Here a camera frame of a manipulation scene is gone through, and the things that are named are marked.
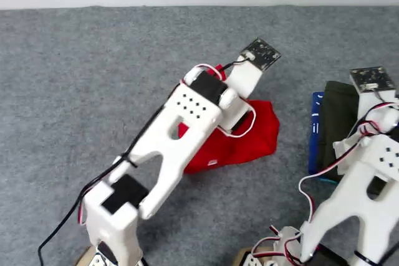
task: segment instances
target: circuit board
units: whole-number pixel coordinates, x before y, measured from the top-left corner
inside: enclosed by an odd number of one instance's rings
[[[350,76],[360,93],[395,89],[395,84],[383,67],[353,69]]]
[[[240,55],[249,59],[253,65],[262,71],[265,71],[281,57],[280,52],[260,38],[250,43],[241,51]]]

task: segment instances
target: red cloth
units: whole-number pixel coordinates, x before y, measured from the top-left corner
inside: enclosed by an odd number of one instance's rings
[[[253,128],[241,138],[232,138],[215,129],[194,158],[185,168],[185,173],[197,173],[227,164],[239,164],[273,154],[277,148],[279,120],[273,112],[272,103],[261,100],[247,101],[256,111]],[[244,121],[233,131],[234,135],[244,133],[251,126],[253,113],[247,113]],[[179,125],[179,137],[188,127]]]

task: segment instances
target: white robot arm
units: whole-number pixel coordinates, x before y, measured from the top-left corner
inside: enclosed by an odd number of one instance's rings
[[[204,72],[206,68],[214,70],[209,65],[198,65],[186,74],[132,150],[123,157],[124,161],[84,197],[87,232],[97,248],[91,265],[141,263],[143,252],[136,235],[138,220],[149,219],[157,212],[213,130],[219,128],[231,136],[234,125],[252,109],[244,99],[253,91],[263,71],[280,56],[263,40],[256,39],[241,52],[239,63],[224,82],[221,77]],[[189,129],[174,140],[171,134],[180,123]],[[158,154],[163,157],[158,181],[148,193],[133,178],[132,165]]]
[[[300,228],[302,262],[311,258],[328,230],[351,216],[360,219],[351,266],[378,265],[387,251],[390,233],[399,220],[399,102],[385,75],[381,67],[351,72],[359,93],[357,125],[368,127],[357,130],[356,126],[351,137],[334,144],[337,157],[350,148],[353,151],[339,164],[338,171],[344,176],[331,197]],[[376,199],[370,199],[367,188],[374,177],[386,185]]]

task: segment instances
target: carpet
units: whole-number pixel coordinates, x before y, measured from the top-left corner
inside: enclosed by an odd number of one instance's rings
[[[139,241],[150,265],[231,265],[269,224],[299,227],[309,210],[297,183],[307,172],[312,92],[377,65],[399,83],[398,28],[399,7],[0,11],[2,265],[38,265],[37,246],[80,188],[125,150],[178,79],[195,64],[235,60],[257,36],[282,54],[251,96],[273,102],[277,152],[185,176],[139,227]],[[136,171],[148,188],[159,161]],[[318,204],[334,190],[320,181],[305,188]],[[347,258],[357,234],[353,218],[323,243]],[[88,244],[74,215],[44,248],[45,265],[73,265]]]

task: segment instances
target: dark green object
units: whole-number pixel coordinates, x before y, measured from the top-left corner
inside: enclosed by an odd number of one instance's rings
[[[353,85],[328,81],[320,108],[320,131],[316,169],[321,171],[334,162],[332,143],[347,137],[357,121],[358,93]],[[324,178],[339,182],[337,168],[329,171]],[[379,194],[385,182],[374,178],[368,192]]]

